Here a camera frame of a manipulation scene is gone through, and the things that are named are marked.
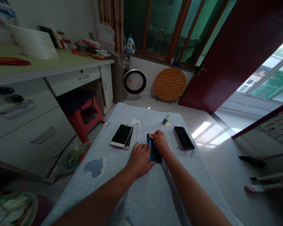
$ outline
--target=drawer handle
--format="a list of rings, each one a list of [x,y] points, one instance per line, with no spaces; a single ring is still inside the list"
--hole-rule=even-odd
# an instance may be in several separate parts
[[[85,77],[82,77],[82,78],[79,78],[80,82],[82,82],[82,80],[85,80],[85,79],[89,79],[89,75],[86,75]]]
[[[62,149],[61,149],[61,150],[59,150],[56,154],[53,154],[53,155],[51,155],[51,156],[53,156],[53,157],[54,157],[54,156],[57,156],[58,154],[60,154],[60,153],[61,153],[61,151],[62,151],[62,150],[64,150],[64,148],[67,146],[67,142],[64,142],[64,144],[65,144],[65,145],[62,147]]]
[[[26,101],[26,102],[21,103],[20,105],[17,105],[17,106],[8,108],[8,109],[6,109],[6,110],[4,110],[4,111],[0,111],[0,115],[5,115],[5,114],[8,114],[8,113],[11,113],[11,112],[13,112],[13,111],[15,111],[15,110],[17,110],[17,109],[20,109],[20,108],[22,108],[22,107],[25,107],[25,106],[30,105],[30,104],[33,104],[33,103],[34,103],[33,100],[28,100],[28,101]]]
[[[32,140],[31,143],[34,143],[34,142],[41,140],[43,137],[45,137],[47,134],[49,134],[52,130],[54,130],[54,127],[53,126],[49,127],[48,130],[46,130],[44,133],[42,133],[36,139]]]

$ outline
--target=desk drawer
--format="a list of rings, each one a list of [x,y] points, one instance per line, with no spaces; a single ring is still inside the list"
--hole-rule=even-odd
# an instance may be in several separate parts
[[[99,67],[91,67],[84,70],[63,73],[46,77],[55,96],[62,95],[88,82],[100,78]]]
[[[0,137],[59,106],[42,78],[3,87],[11,87],[14,89],[13,94],[21,95],[25,101],[31,101],[16,105],[11,101],[11,94],[0,95]]]
[[[48,177],[50,170],[60,157],[61,152],[75,135],[75,130],[69,126],[60,136],[54,139],[39,154],[30,160],[23,170],[29,171],[40,177]]]
[[[0,139],[0,161],[24,167],[69,126],[60,107],[45,113]]]

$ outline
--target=cloth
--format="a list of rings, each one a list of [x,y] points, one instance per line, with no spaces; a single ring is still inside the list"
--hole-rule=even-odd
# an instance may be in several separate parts
[[[72,91],[58,96],[57,101],[59,102],[59,105],[61,106],[63,111],[74,114],[76,110],[80,109],[95,95],[95,92],[82,88],[76,88]]]
[[[146,143],[147,133],[153,133],[157,129],[165,133],[171,151],[183,166],[203,187],[228,220],[233,225],[237,225],[234,215],[205,165],[193,138],[188,133],[195,149],[181,151],[173,134],[173,127],[160,124],[165,116],[166,112],[118,103],[108,119],[109,125],[102,128],[43,225],[54,223],[73,205],[115,176],[126,165],[134,144],[137,141]],[[130,124],[134,118],[139,119],[141,124],[134,125],[129,150],[114,149],[109,146],[120,124]],[[187,132],[189,131],[178,113],[171,113],[168,122],[174,126],[182,126]],[[108,222],[108,225],[145,224],[190,225],[171,174],[164,162],[153,166],[147,174],[132,184]]]

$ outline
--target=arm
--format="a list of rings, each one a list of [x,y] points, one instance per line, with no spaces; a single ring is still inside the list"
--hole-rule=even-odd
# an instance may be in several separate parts
[[[157,151],[170,170],[191,224],[231,225],[213,200],[170,151],[164,133],[160,130],[156,131],[153,139]]]
[[[151,147],[135,144],[127,165],[112,179],[80,201],[53,225],[104,225],[135,179],[146,174]]]

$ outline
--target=blue smartphone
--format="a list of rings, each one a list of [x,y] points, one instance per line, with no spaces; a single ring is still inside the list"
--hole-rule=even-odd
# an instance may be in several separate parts
[[[147,143],[151,147],[151,153],[149,156],[149,162],[154,161],[156,163],[161,163],[161,156],[155,148],[154,141],[150,138],[150,133],[147,134]]]

